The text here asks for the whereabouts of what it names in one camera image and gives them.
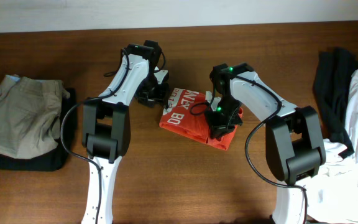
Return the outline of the red t-shirt white print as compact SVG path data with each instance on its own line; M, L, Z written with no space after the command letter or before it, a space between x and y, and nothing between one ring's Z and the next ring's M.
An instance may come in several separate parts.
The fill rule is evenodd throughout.
M211 139L205 116L203 114L195 116L190 113L193 105L206 101L205 94L174 88L168 98L168 108L163 110L159 126L186 138L226 151L229 149L235 132L231 132L221 139Z

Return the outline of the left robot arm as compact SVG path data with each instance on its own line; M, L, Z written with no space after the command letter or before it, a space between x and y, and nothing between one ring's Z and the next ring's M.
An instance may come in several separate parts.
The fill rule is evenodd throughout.
M129 44L121 64L96 102L83 108L82 145L89 164L88 196L82 223L112 223L116 174L131 140L132 100L149 108L167 106L169 72L158 65L165 56L157 42Z

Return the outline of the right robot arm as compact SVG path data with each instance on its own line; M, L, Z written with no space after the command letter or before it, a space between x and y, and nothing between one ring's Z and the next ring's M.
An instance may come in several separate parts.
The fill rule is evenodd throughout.
M213 93L222 96L204 112L210 138L220 139L242 125L239 110L246 106L260 121L247 136L246 160L263 181L277 188L270 221L307 223L306 183L326 162L317 111L311 106L300 108L284 100L246 63L231 67L225 63L217 65L209 79ZM274 180L263 176L250 159L250 140L260 128L265 129L265 157Z

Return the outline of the folded black garment left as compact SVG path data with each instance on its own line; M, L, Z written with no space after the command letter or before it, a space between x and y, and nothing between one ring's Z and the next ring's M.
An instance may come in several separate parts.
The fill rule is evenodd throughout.
M78 113L72 112L65 122L63 137L68 148L75 138L78 127ZM0 154L0 170L24 170L52 172L61 169L67 159L68 153L62 146L61 139L57 139L58 146L50 152L32 159L13 159Z

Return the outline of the black garment right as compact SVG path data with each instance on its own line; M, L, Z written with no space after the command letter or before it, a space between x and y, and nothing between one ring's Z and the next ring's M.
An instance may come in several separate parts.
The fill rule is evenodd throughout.
M329 140L346 146L338 153L343 159L354 153L344 122L352 74L356 70L358 59L347 49L335 47L330 52L319 53L313 93Z

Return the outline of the folded khaki trousers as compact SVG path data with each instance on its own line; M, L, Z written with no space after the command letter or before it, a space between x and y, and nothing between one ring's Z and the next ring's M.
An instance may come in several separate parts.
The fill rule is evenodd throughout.
M69 98L61 80L6 75L0 84L0 154L32 159L54 150L62 102Z

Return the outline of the white garment right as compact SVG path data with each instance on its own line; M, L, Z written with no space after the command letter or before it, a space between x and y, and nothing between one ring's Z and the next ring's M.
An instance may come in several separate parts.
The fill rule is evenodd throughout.
M326 163L308 182L308 215L319 222L358 223L358 70L352 74L345 130L355 152L345 159L345 146L324 140Z

